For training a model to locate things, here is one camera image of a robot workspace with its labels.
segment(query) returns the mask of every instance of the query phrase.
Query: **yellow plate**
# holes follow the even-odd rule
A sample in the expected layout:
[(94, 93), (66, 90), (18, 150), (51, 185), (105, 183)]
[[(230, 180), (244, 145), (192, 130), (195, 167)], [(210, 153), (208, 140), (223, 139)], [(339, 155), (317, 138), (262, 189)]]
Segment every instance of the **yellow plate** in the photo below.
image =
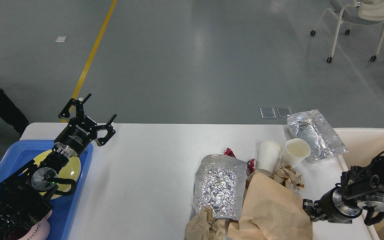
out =
[[(52, 150), (45, 151), (38, 156), (34, 157), (35, 164), (39, 166), (39, 163), (42, 162), (47, 155), (51, 152)], [(79, 173), (81, 172), (81, 161), (79, 161), (79, 158), (77, 157), (70, 157), (69, 162), (64, 166), (59, 174), (58, 178), (61, 179), (73, 179), (75, 181), (78, 180), (79, 178)], [(57, 184), (59, 186), (58, 190), (67, 192), (70, 190), (70, 185), (68, 184)], [(51, 199), (56, 199), (60, 197), (60, 195), (53, 195)]]

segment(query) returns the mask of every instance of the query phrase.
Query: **red wrapper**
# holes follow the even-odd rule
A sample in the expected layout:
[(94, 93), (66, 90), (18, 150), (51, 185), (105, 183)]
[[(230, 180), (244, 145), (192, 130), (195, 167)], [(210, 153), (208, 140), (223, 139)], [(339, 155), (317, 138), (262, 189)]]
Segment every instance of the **red wrapper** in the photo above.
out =
[(227, 148), (223, 154), (228, 155), (228, 156), (233, 157), (233, 158), (236, 158), (235, 154), (233, 154), (232, 149), (230, 149), (230, 148)]
[(253, 159), (250, 159), (248, 160), (247, 162), (247, 174), (250, 175), (252, 172), (254, 172), (256, 170), (256, 160), (253, 158)]

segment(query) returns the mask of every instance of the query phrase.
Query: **blue tray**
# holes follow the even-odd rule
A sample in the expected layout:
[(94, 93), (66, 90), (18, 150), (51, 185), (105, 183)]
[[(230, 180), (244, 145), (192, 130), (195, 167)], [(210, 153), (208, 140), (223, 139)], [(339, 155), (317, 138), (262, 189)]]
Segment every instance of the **blue tray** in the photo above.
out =
[[(53, 146), (52, 140), (21, 140), (11, 145), (0, 162), (0, 182), (38, 154), (51, 149)], [(90, 168), (92, 153), (93, 146), (90, 144), (79, 158), (81, 174), (77, 181), (75, 193), (50, 200), (53, 205), (53, 213), (48, 219), (51, 230), (47, 240), (66, 240), (69, 236), (79, 197)]]

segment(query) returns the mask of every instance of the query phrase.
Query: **yellow floor line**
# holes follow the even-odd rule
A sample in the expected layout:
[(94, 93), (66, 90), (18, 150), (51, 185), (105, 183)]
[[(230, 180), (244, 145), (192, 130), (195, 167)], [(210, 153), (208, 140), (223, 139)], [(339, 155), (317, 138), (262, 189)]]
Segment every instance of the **yellow floor line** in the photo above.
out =
[(87, 76), (88, 69), (90, 68), (91, 63), (93, 62), (94, 55), (96, 54), (97, 48), (99, 47), (100, 41), (102, 39), (103, 34), (105, 33), (106, 26), (108, 25), (109, 19), (111, 18), (113, 9), (115, 8), (117, 0), (113, 0), (111, 7), (109, 8), (108, 14), (106, 15), (105, 21), (100, 28), (99, 35), (97, 35), (96, 41), (94, 42), (93, 48), (91, 49), (91, 53), (88, 56), (87, 62), (85, 63), (84, 69), (82, 70), (81, 76), (79, 77), (78, 83), (76, 84), (75, 90), (73, 90), (73, 94), (71, 98), (77, 99), (79, 95), (79, 91), (81, 90), (82, 84), (84, 83), (85, 76)]

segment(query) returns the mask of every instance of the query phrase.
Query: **chair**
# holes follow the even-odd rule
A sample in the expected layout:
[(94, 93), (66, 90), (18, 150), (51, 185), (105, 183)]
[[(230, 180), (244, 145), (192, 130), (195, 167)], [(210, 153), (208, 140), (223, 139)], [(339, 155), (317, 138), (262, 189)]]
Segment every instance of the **chair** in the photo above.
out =
[[(327, 62), (331, 63), (333, 60), (340, 25), (344, 22), (349, 23), (351, 26), (383, 24), (375, 54), (370, 58), (370, 61), (375, 61), (377, 59), (377, 55), (379, 54), (381, 42), (384, 36), (384, 0), (364, 0), (360, 3), (360, 5), (356, 2), (356, 0), (330, 0), (330, 3), (334, 10), (326, 8), (318, 20), (317, 25), (311, 31), (311, 36), (314, 36), (316, 34), (317, 27), (322, 22), (327, 12), (331, 13), (337, 19), (331, 55), (327, 58)], [(349, 33), (350, 29), (347, 29), (345, 34), (349, 35)]]

